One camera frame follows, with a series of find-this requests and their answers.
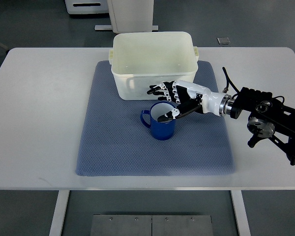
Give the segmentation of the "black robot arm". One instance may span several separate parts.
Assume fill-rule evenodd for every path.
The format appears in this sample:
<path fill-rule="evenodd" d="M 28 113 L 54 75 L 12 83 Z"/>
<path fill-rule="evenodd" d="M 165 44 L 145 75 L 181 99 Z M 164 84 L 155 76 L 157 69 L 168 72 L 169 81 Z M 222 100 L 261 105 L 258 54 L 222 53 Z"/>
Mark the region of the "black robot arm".
<path fill-rule="evenodd" d="M 295 166 L 295 109 L 285 106 L 273 97 L 271 92 L 263 92 L 243 87 L 238 90 L 230 80 L 226 68 L 222 68 L 227 85 L 232 86 L 236 94 L 224 105 L 224 113 L 237 119 L 241 111 L 250 112 L 247 129 L 253 134 L 248 146 L 253 148 L 257 142 L 271 140 L 287 156 L 290 165 Z"/>

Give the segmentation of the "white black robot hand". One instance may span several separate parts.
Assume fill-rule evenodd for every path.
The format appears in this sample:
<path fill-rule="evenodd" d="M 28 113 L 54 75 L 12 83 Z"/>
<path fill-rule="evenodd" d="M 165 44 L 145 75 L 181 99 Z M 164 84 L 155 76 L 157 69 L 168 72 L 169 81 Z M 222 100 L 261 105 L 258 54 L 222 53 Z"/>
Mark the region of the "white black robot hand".
<path fill-rule="evenodd" d="M 153 94 L 158 100 L 177 104 L 175 108 L 157 118 L 158 122 L 172 121 L 192 112 L 226 115 L 226 105 L 231 96 L 226 93 L 212 92 L 209 88 L 191 82 L 177 80 L 151 85 L 147 94 Z"/>

